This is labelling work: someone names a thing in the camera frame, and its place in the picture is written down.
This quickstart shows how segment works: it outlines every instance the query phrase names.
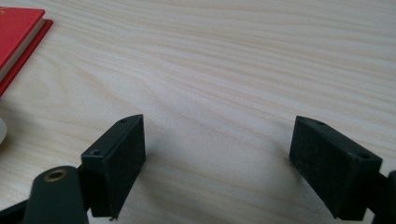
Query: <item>red book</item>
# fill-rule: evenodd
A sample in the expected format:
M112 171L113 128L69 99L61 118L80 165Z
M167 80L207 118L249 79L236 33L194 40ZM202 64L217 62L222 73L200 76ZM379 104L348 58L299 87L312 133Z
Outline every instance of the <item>red book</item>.
M52 25L43 9L0 7L0 96Z

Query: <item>white plate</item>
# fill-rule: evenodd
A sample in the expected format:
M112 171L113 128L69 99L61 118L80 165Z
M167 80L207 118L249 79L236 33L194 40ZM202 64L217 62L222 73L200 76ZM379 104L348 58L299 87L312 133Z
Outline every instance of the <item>white plate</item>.
M2 119L0 119L0 144L3 142L3 140L6 138L7 134L7 126L3 122Z

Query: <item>wooden table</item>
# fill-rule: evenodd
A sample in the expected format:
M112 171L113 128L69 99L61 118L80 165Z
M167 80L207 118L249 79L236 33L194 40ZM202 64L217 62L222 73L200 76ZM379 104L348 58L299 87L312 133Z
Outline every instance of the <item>wooden table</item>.
M0 99L0 209L135 114L148 159L120 224L348 223L290 166L297 115L396 169L395 1L2 5L44 8L54 25Z

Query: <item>brass insert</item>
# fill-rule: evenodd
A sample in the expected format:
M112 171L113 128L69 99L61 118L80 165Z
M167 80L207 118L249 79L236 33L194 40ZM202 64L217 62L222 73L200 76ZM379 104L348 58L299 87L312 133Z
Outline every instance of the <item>brass insert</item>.
M44 176L44 180L46 182L55 182L64 178L66 175L67 175L67 171L65 169L54 170L49 174L46 174Z

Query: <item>black plastic part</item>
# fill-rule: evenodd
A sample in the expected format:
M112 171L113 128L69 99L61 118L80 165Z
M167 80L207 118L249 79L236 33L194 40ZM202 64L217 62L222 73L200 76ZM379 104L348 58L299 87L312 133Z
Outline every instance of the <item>black plastic part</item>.
M323 122L297 117L290 161L334 217L363 219L381 158Z
M396 171L388 178L379 175L374 182L369 208L375 213L373 224L396 224Z
M146 160L143 115L116 122L81 155L78 168L86 209L117 218Z
M11 207L0 212L0 223L4 224L21 224L23 222L24 212L26 210L27 200L14 204Z
M88 223L76 168L60 166L35 178L23 224L42 223Z

